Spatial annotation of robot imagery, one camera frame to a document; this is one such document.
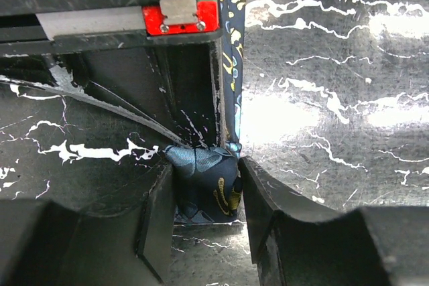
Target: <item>patterned fabric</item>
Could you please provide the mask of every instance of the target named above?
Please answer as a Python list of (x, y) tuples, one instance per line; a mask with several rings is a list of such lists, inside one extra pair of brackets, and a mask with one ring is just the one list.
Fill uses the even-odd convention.
[(164, 151), (176, 168), (176, 223), (234, 221), (241, 199), (237, 158), (220, 147)]
[(225, 114), (227, 124), (227, 147), (238, 157), (241, 146), (240, 115), (241, 85), (243, 83), (243, 39), (246, 0), (220, 0), (223, 36), (223, 80)]

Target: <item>red bracket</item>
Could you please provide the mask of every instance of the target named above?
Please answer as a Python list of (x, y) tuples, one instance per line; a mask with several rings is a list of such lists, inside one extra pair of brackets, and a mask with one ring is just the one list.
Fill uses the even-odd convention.
[(143, 7), (143, 16), (146, 24), (146, 31), (149, 35), (174, 35), (178, 33), (207, 33), (219, 28), (219, 8), (217, 1), (201, 0), (196, 4), (196, 16), (201, 22), (198, 28), (197, 23), (183, 25), (164, 25), (164, 15), (159, 6)]

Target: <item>screw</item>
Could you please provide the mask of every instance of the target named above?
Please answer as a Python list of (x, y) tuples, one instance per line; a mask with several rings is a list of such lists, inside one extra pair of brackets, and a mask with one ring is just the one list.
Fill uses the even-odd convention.
[(170, 30), (170, 28), (167, 25), (161, 24), (160, 31), (162, 33), (168, 33), (169, 30)]
[(203, 31), (204, 29), (206, 29), (206, 23), (203, 21), (199, 21), (198, 23), (196, 23), (196, 28), (199, 31)]

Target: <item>metal latch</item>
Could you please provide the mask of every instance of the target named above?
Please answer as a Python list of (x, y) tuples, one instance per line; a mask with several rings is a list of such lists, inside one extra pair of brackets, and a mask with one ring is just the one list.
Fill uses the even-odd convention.
[(198, 23), (196, 0), (160, 0), (164, 25)]

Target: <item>black marble surface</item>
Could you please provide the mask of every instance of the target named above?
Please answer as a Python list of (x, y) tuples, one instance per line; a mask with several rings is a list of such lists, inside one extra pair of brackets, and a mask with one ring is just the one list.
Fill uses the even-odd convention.
[[(429, 206), (428, 11), (429, 0), (248, 0), (243, 154), (335, 210)], [(132, 121), (36, 90), (0, 93), (0, 198), (80, 208), (159, 157), (162, 138)], [(246, 232), (176, 227), (170, 285), (258, 285)]]

